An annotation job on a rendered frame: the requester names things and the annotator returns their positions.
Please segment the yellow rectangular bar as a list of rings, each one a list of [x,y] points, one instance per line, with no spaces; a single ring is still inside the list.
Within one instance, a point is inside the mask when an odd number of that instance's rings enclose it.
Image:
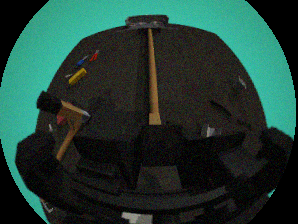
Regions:
[[[76,84],[78,79],[81,79],[82,76],[86,75],[86,71],[84,68],[82,69],[78,69],[78,72],[76,73],[76,75],[72,76],[71,79],[69,79],[69,84]]]

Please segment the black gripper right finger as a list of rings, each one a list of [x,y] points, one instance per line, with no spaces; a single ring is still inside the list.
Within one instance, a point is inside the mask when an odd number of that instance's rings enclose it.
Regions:
[[[194,180],[200,175],[202,169],[208,164],[213,152],[221,151],[243,143],[246,139],[245,131],[223,133],[212,137],[204,137],[182,127],[184,137],[184,165],[177,165],[182,189],[193,186]]]

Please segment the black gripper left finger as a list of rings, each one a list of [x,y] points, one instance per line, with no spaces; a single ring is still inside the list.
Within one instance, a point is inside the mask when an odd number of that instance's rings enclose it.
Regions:
[[[78,135],[72,141],[81,156],[117,164],[129,189],[136,189],[141,171],[142,125],[148,125],[148,121],[142,121],[117,139]]]

